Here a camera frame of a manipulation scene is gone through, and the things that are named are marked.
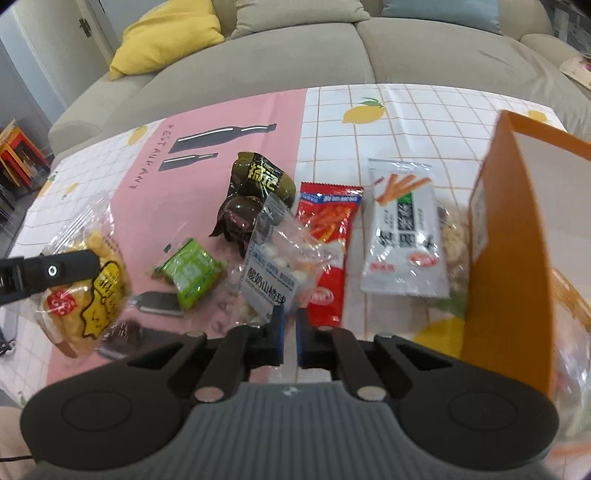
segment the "orange box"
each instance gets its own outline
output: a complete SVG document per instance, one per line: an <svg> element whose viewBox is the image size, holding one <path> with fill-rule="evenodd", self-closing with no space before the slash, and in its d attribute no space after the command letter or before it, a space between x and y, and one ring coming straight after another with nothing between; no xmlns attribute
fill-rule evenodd
<svg viewBox="0 0 591 480"><path fill-rule="evenodd" d="M553 269L591 299L591 145L503 112L470 199L462 359L553 398Z"/></svg>

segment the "dark snack package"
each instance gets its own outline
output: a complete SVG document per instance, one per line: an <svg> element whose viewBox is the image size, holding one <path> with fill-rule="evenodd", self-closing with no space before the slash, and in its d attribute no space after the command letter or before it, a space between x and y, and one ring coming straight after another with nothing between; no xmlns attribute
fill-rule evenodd
<svg viewBox="0 0 591 480"><path fill-rule="evenodd" d="M270 193L291 208L296 186L289 175L260 153L240 152L232 166L228 195L210 236L223 234L228 242L238 243L244 258L256 217Z"/></svg>

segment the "sofa armrest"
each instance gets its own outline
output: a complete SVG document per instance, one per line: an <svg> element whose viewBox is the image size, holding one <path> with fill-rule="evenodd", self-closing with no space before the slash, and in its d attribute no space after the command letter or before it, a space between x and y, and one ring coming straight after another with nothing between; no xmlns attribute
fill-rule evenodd
<svg viewBox="0 0 591 480"><path fill-rule="evenodd" d="M147 73L110 82L108 74L103 75L68 107L49 130L53 154L99 135L115 109L144 88L154 76L155 73Z"/></svg>
<svg viewBox="0 0 591 480"><path fill-rule="evenodd" d="M552 35L539 33L524 35L521 37L521 43L542 55L558 69L566 60L580 55L580 52L576 48L571 47L569 44ZM589 89L586 89L579 82L571 80L571 78L569 80L591 100L591 91Z"/></svg>

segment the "clear plastic bag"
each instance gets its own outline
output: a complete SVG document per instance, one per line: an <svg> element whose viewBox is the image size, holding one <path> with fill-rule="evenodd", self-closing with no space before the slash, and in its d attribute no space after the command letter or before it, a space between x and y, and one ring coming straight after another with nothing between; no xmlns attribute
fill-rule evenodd
<svg viewBox="0 0 591 480"><path fill-rule="evenodd" d="M66 356L82 358L95 349L105 330L125 309L131 282L113 236L109 198L98 195L43 249L42 255L90 249L102 267L96 278L50 288L19 302Z"/></svg>
<svg viewBox="0 0 591 480"><path fill-rule="evenodd" d="M559 438L579 439L591 432L591 309L562 273L553 270L555 404Z"/></svg>
<svg viewBox="0 0 591 480"><path fill-rule="evenodd" d="M361 290L447 298L431 167L376 158L368 162L374 209Z"/></svg>
<svg viewBox="0 0 591 480"><path fill-rule="evenodd" d="M439 202L439 220L450 297L435 300L433 306L454 317L465 319L470 267L468 212L467 209L449 202Z"/></svg>
<svg viewBox="0 0 591 480"><path fill-rule="evenodd" d="M270 194L248 245L240 295L265 322L277 305L289 316L308 305L331 257L330 248L310 235L285 203Z"/></svg>

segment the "blue pillow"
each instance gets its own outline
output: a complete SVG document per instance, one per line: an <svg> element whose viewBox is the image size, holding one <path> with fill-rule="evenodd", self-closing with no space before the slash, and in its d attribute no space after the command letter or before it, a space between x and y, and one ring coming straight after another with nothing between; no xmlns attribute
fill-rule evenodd
<svg viewBox="0 0 591 480"><path fill-rule="evenodd" d="M497 0L384 0L382 17L434 20L501 34Z"/></svg>

